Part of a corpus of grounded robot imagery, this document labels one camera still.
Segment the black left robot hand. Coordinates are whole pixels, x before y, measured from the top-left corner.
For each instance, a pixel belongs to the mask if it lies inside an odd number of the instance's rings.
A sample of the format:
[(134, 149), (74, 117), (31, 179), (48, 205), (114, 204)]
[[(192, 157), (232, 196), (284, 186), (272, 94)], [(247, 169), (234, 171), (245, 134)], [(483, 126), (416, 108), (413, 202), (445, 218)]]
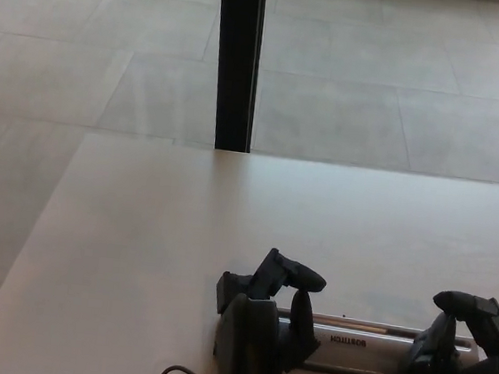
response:
[[(285, 331), (273, 300), (284, 286), (296, 290)], [(321, 275), (276, 248), (251, 275), (225, 271), (216, 284), (218, 374), (283, 374), (305, 363), (321, 346), (310, 294), (325, 287)]]

